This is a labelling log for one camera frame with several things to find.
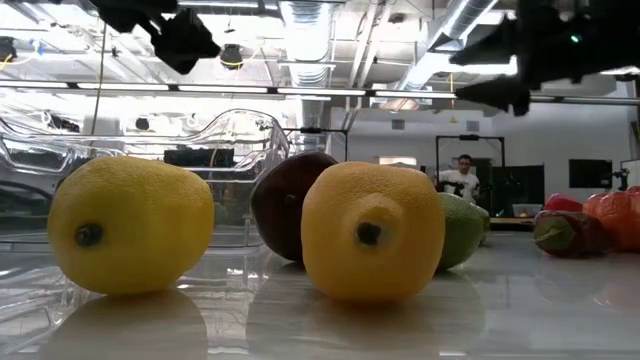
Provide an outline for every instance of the cable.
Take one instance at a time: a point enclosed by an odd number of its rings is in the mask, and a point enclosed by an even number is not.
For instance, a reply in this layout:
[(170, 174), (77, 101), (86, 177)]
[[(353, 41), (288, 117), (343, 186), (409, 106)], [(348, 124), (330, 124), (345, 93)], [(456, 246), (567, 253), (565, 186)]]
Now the cable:
[(91, 135), (95, 134), (96, 123), (98, 122), (98, 108), (100, 107), (100, 93), (102, 92), (102, 80), (104, 77), (104, 50), (107, 44), (107, 23), (104, 23), (102, 36), (102, 48), (100, 49), (100, 75), (98, 79), (98, 93), (96, 95), (96, 107), (93, 110), (93, 122), (91, 123)]

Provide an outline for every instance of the yellow lemon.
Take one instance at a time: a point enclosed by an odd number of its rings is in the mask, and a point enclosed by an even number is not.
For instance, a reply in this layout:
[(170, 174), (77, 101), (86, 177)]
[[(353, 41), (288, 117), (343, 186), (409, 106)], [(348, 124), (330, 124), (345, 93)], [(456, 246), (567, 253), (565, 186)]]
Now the yellow lemon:
[(76, 284), (127, 295), (168, 288), (204, 254), (213, 197), (196, 174), (133, 157), (97, 158), (62, 183), (49, 213), (58, 265)]
[(301, 230), (318, 290), (337, 300), (393, 302), (433, 277), (445, 219), (423, 173), (346, 162), (326, 169), (307, 193)]

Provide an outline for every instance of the white t-shirt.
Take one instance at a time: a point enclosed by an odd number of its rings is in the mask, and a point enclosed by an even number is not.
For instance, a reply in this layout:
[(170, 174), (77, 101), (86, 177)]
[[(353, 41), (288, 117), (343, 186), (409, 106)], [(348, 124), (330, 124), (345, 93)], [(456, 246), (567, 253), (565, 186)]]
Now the white t-shirt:
[[(462, 198), (472, 204), (476, 203), (476, 200), (473, 198), (473, 190), (480, 184), (480, 180), (478, 180), (475, 175), (471, 173), (462, 175), (458, 170), (446, 170), (440, 172), (439, 180), (464, 184), (464, 189), (461, 190)], [(456, 188), (454, 186), (445, 186), (445, 191), (450, 194), (453, 194), (455, 190)]]

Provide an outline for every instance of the fluorescent light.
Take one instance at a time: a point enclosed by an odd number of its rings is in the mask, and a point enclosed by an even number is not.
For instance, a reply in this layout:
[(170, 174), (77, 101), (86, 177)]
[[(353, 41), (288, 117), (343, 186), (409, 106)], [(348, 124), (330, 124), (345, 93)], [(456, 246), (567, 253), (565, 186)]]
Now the fluorescent light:
[[(100, 86), (99, 83), (79, 83), (78, 87), (80, 89), (97, 89)], [(114, 83), (103, 83), (103, 90), (161, 90), (167, 91), (169, 90), (168, 85), (164, 84), (114, 84)]]
[(455, 94), (431, 91), (376, 91), (376, 96), (391, 98), (455, 99)]
[(438, 67), (438, 71), (443, 72), (464, 72), (467, 74), (480, 75), (514, 75), (518, 73), (518, 60), (512, 56), (508, 64), (476, 64), (476, 65), (456, 65), (450, 64), (448, 61)]
[(627, 74), (638, 75), (639, 73), (640, 73), (640, 69), (638, 69), (637, 67), (628, 66), (620, 69), (603, 71), (600, 74), (602, 75), (627, 75)]
[(278, 60), (278, 66), (304, 66), (304, 67), (320, 67), (335, 69), (337, 64), (330, 62), (313, 62), (313, 61), (291, 61), (291, 60)]
[(331, 101), (331, 96), (287, 95), (286, 99), (287, 100)]
[(267, 92), (265, 87), (255, 86), (204, 86), (204, 85), (180, 85), (180, 91), (219, 92), (219, 93), (260, 93)]
[(355, 89), (278, 88), (278, 93), (292, 95), (363, 96), (366, 91)]
[(257, 9), (257, 3), (232, 3), (227, 1), (178, 1), (182, 6), (211, 6), (211, 7), (237, 7)]
[(54, 81), (0, 80), (0, 86), (61, 89), (61, 88), (66, 88), (67, 84), (63, 82), (54, 82)]
[(464, 351), (440, 351), (438, 355), (442, 357), (463, 357), (467, 356), (467, 353)]

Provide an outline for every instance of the wall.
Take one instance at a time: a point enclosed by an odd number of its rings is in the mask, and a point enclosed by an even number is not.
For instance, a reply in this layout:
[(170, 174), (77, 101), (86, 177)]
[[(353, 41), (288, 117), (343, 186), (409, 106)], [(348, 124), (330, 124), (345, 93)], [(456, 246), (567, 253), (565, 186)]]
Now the wall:
[(637, 114), (624, 106), (533, 105), (528, 116), (494, 118), (493, 130), (506, 138), (507, 165), (545, 166), (545, 192), (586, 200), (601, 189), (570, 189), (569, 159), (632, 158), (629, 121)]
[[(610, 97), (627, 97), (626, 84), (618, 83)], [(459, 124), (448, 126), (442, 119), (450, 114), (405, 113), (378, 115), (371, 113), (358, 118), (349, 135), (350, 160), (377, 162), (378, 156), (413, 156), (420, 165), (435, 166), (435, 134), (466, 133), (461, 124), (466, 118), (487, 119), (472, 112), (456, 112)], [(411, 131), (391, 131), (391, 118), (405, 118)], [(629, 121), (637, 119), (635, 107), (602, 105), (532, 104), (525, 117), (499, 114), (483, 125), (482, 135), (506, 138), (508, 166), (545, 165), (545, 192), (563, 192), (579, 200), (601, 192), (600, 189), (570, 189), (569, 159), (610, 159), (614, 170), (620, 161), (633, 158)], [(478, 158), (492, 158), (499, 164), (498, 143), (459, 142), (441, 143), (440, 163), (450, 163), (453, 157), (468, 153)]]
[[(441, 140), (440, 164), (451, 164), (453, 158), (471, 154), (477, 158), (491, 158), (500, 163), (499, 143), (486, 141), (462, 142), (456, 139)], [(435, 136), (422, 138), (349, 136), (349, 160), (377, 163), (380, 156), (412, 156), (418, 165), (433, 167), (436, 164)]]

